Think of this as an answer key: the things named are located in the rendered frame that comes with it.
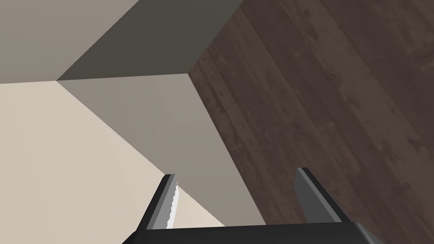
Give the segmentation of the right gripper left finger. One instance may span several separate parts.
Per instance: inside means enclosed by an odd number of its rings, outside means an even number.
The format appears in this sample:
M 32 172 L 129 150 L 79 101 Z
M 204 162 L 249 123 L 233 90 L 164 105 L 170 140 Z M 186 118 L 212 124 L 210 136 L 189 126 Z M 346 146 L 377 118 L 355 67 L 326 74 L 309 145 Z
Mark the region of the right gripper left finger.
M 178 200 L 175 174 L 164 175 L 140 221 L 139 230 L 173 228 Z

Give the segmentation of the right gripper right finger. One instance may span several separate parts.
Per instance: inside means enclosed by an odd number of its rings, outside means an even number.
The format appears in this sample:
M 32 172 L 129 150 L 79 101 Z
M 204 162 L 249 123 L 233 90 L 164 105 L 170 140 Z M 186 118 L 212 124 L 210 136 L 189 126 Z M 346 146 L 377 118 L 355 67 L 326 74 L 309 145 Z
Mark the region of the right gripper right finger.
M 307 167 L 296 169 L 295 193 L 308 223 L 351 221 Z

